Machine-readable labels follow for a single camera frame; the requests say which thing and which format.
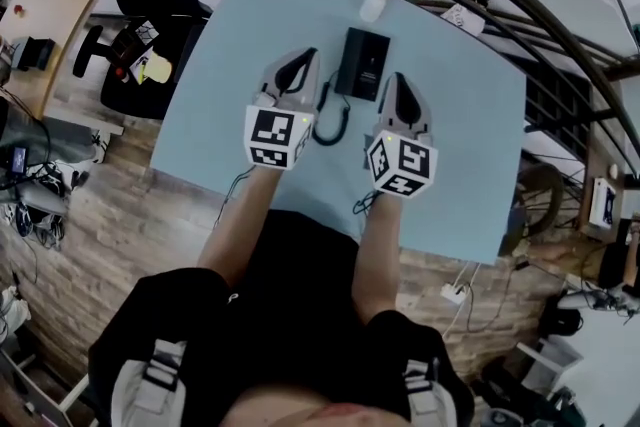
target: white cable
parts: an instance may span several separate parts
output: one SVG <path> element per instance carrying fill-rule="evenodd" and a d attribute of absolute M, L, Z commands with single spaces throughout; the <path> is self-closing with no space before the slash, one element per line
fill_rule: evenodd
<path fill-rule="evenodd" d="M 467 266 L 469 265 L 469 262 L 467 262 L 467 265 L 464 266 L 464 268 L 462 269 L 462 271 L 460 271 L 460 274 L 458 274 L 458 277 L 456 278 L 455 283 L 453 284 L 453 286 L 455 287 L 458 283 L 458 280 L 460 279 L 460 276 L 462 275 L 462 272 L 467 268 Z M 479 263 L 476 266 L 476 270 L 473 271 L 473 276 L 471 276 L 471 281 L 469 282 L 469 284 L 465 284 L 463 285 L 463 290 L 465 293 L 465 297 L 464 300 L 460 303 L 460 306 L 458 306 L 458 311 L 456 311 L 456 314 L 453 317 L 453 320 L 451 321 L 451 324 L 449 324 L 449 327 L 447 329 L 445 329 L 444 333 L 442 334 L 442 339 L 446 339 L 447 335 L 449 334 L 449 331 L 451 331 L 451 328 L 455 325 L 456 321 L 458 320 L 458 317 L 460 317 L 460 313 L 462 313 L 462 308 L 464 308 L 464 305 L 467 302 L 467 297 L 469 297 L 469 292 L 471 287 L 473 286 L 473 282 L 476 279 L 476 276 L 478 275 L 478 271 L 480 270 L 480 266 L 482 264 Z"/>
<path fill-rule="evenodd" d="M 453 288 L 456 287 L 456 285 L 458 284 L 458 281 L 460 281 L 460 278 L 462 277 L 462 275 L 464 274 L 464 271 L 467 270 L 467 267 L 469 267 L 469 262 L 464 264 L 464 267 L 462 268 L 462 270 L 458 273 L 458 275 L 456 276 L 456 280 L 453 282 Z"/>
<path fill-rule="evenodd" d="M 476 276 L 478 275 L 478 271 L 480 270 L 481 265 L 482 264 L 479 263 L 478 266 L 476 267 L 476 270 L 473 272 L 473 276 L 471 276 L 471 281 L 469 282 L 469 288 L 473 286 L 473 282 L 476 280 Z"/>
<path fill-rule="evenodd" d="M 456 312 L 455 316 L 453 317 L 453 320 L 451 321 L 451 324 L 449 324 L 449 327 L 447 329 L 445 329 L 444 333 L 442 333 L 442 339 L 443 340 L 447 337 L 447 335 L 449 334 L 449 331 L 451 331 L 451 328 L 456 323 L 456 320 L 458 320 L 458 317 L 460 316 L 460 313 L 462 312 L 462 308 L 464 307 L 464 303 L 466 303 L 466 302 L 467 302 L 467 298 L 465 297 L 464 300 L 460 303 L 460 306 L 458 306 L 458 311 Z"/>

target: small white vase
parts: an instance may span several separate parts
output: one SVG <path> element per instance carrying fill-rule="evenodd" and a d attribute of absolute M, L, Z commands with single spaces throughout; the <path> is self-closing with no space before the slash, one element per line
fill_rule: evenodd
<path fill-rule="evenodd" d="M 367 23 L 375 22 L 380 15 L 387 0 L 364 0 L 360 8 L 360 18 Z"/>

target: white strap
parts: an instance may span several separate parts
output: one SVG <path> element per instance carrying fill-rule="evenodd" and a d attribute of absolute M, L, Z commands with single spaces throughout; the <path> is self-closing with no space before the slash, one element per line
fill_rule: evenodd
<path fill-rule="evenodd" d="M 185 342 L 157 340 L 151 361 L 127 361 L 111 401 L 113 427 L 179 427 L 186 397 L 178 371 Z"/>
<path fill-rule="evenodd" d="M 414 427 L 456 427 L 455 404 L 449 392 L 427 379 L 429 365 L 415 360 L 407 362 L 404 373 L 407 397 Z"/>

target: table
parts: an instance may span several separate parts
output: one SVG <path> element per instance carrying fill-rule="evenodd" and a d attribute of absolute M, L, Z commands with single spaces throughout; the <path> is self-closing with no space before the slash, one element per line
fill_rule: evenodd
<path fill-rule="evenodd" d="M 403 0 L 382 16 L 359 19 L 363 0 L 222 0 L 180 79 L 151 166 L 227 193 L 249 168 L 244 116 L 268 63 L 288 51 L 320 51 L 321 80 L 338 68 L 347 29 L 389 36 L 383 80 L 402 71 L 420 86 L 439 149 L 435 184 L 403 214 L 403 247 L 492 263 L 504 233 L 523 141 L 525 76 L 489 47 Z M 349 99 L 343 140 L 312 142 L 282 178 L 274 208 L 296 210 L 359 239 L 354 203 L 371 189 L 363 169 L 365 135 L 378 103 Z M 342 98 L 330 94 L 318 129 L 338 126 Z"/>
<path fill-rule="evenodd" d="M 49 38 L 55 42 L 51 58 L 44 71 L 12 70 L 5 89 L 19 97 L 33 115 L 50 117 L 110 133 L 122 134 L 122 127 L 80 115 L 64 107 L 48 106 L 65 57 L 89 18 L 97 0 L 11 0 L 0 20 L 0 35 L 9 43 L 17 38 Z M 16 5 L 24 8 L 23 16 L 13 12 Z"/>

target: yellow object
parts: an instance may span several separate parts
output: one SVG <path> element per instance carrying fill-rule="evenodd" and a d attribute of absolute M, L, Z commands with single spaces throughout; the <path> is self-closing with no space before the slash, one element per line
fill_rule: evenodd
<path fill-rule="evenodd" d="M 155 52 L 151 52 L 149 61 L 142 67 L 142 72 L 145 77 L 149 77 L 156 82 L 164 84 L 171 77 L 172 69 L 173 66 L 169 61 Z"/>

